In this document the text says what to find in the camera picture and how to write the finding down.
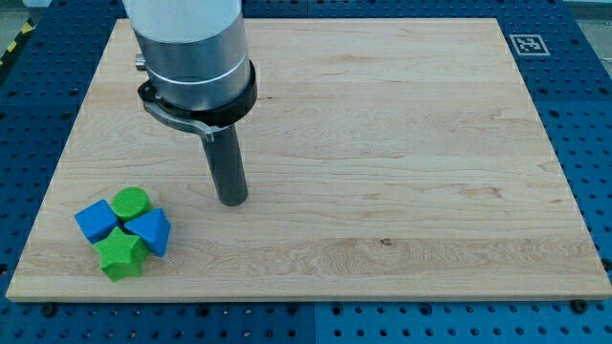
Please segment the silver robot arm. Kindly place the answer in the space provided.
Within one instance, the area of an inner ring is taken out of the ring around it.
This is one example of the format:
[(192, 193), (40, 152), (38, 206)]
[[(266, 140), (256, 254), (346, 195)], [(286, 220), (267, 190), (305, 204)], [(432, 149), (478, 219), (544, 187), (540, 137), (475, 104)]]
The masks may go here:
[(145, 111), (214, 141), (257, 98), (240, 0), (124, 0), (149, 79)]

